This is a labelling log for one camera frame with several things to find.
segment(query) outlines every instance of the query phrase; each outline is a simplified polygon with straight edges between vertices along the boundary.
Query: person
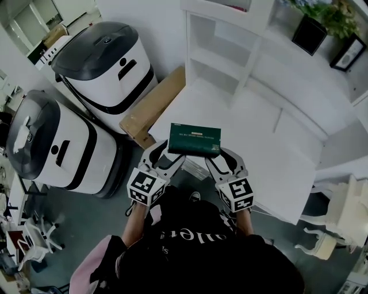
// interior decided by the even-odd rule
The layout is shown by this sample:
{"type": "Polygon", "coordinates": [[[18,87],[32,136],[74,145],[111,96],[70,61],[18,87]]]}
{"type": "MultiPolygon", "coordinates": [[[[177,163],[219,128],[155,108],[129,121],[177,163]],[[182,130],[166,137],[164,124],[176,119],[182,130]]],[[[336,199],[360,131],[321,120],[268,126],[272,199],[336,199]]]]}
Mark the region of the person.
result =
{"type": "Polygon", "coordinates": [[[70,294],[130,291],[304,293],[296,267],[254,234],[250,210],[236,221],[195,192],[173,186],[154,207],[136,203],[122,237],[108,236],[73,274],[70,294]]]}

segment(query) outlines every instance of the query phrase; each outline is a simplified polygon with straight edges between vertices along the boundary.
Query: white chair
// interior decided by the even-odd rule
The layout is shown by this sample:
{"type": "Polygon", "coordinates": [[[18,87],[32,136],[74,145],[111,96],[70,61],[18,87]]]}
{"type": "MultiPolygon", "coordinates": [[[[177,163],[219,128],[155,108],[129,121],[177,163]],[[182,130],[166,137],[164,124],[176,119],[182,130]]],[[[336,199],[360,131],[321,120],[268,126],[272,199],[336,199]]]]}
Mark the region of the white chair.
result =
{"type": "Polygon", "coordinates": [[[324,192],[330,198],[328,210],[322,216],[302,215],[300,219],[339,234],[349,245],[363,247],[368,237],[368,181],[357,181],[353,175],[349,183],[324,183],[311,193],[324,192]]]}
{"type": "Polygon", "coordinates": [[[55,248],[51,248],[51,245],[62,250],[64,246],[57,245],[53,240],[50,239],[51,233],[56,229],[56,226],[53,225],[51,229],[45,231],[43,218],[41,219],[41,231],[35,224],[32,218],[27,219],[24,224],[24,238],[27,242],[23,240],[18,240],[18,245],[21,248],[24,258],[21,261],[18,270],[21,270],[29,260],[34,260],[37,262],[41,262],[47,253],[54,253],[55,248]],[[29,246],[29,250],[26,252],[20,243],[24,243],[29,246]]]}
{"type": "Polygon", "coordinates": [[[327,260],[331,256],[336,244],[347,245],[344,239],[334,238],[320,230],[308,230],[306,227],[304,231],[307,234],[316,234],[318,241],[313,249],[307,249],[302,245],[295,245],[295,248],[300,248],[305,254],[316,256],[319,259],[327,260]]]}

